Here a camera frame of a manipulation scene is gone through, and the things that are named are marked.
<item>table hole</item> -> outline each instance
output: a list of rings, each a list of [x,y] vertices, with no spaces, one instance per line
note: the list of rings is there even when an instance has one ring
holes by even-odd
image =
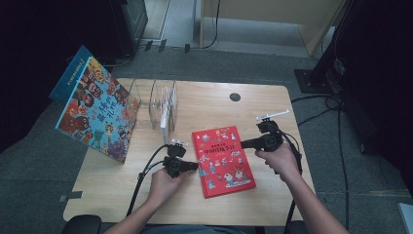
[[[230,100],[232,101],[239,101],[241,99],[241,96],[237,93],[231,93],[230,94]]]

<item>children's book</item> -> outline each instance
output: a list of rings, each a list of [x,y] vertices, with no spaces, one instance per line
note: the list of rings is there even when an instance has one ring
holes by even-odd
[[[78,51],[50,94],[65,104],[56,129],[125,163],[140,99],[85,50]]]
[[[206,198],[255,187],[236,126],[192,133]]]

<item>hand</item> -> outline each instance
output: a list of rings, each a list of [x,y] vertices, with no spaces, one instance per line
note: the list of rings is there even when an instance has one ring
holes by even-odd
[[[188,176],[187,172],[172,178],[166,169],[160,169],[153,173],[151,189],[146,202],[160,208],[176,192],[186,176]]]
[[[287,143],[281,144],[274,152],[255,151],[255,155],[265,159],[265,164],[280,174],[280,178],[284,182],[290,176],[300,175],[297,161]]]

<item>blue book cover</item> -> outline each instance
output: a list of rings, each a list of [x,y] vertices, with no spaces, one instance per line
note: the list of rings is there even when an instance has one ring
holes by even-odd
[[[140,99],[130,95],[94,57],[76,74],[56,129],[125,163]]]
[[[86,62],[92,53],[85,47],[81,46],[79,51],[73,57],[72,61],[67,66],[63,75],[58,80],[55,88],[49,95],[49,98],[66,105],[73,92],[73,89],[77,83],[77,79],[80,77],[79,73],[82,72]]]

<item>red book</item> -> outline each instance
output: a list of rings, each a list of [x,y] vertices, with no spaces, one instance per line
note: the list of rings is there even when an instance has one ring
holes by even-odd
[[[255,187],[237,127],[192,133],[206,198]]]

